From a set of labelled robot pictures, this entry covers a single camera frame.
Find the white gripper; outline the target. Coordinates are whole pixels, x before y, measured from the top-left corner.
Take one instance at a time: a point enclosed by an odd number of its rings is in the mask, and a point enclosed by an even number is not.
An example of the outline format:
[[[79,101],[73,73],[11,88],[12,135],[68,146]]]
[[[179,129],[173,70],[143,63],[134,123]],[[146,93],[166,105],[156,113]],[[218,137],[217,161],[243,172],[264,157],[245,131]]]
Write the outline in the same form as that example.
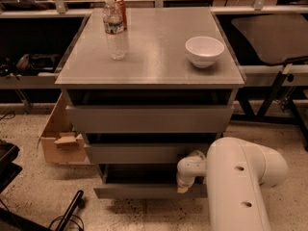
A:
[[[200,150],[195,150],[181,159],[177,164],[177,193],[186,193],[196,177],[205,177],[206,165],[206,156]]]

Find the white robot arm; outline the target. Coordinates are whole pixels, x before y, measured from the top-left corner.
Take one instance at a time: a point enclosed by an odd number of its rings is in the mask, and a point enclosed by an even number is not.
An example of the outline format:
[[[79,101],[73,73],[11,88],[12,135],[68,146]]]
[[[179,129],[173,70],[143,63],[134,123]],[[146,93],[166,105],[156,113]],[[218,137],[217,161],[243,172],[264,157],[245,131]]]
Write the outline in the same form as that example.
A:
[[[206,153],[193,151],[177,164],[177,191],[204,179],[211,231],[271,231],[262,187],[276,187],[288,165],[276,150],[237,138],[214,141]]]

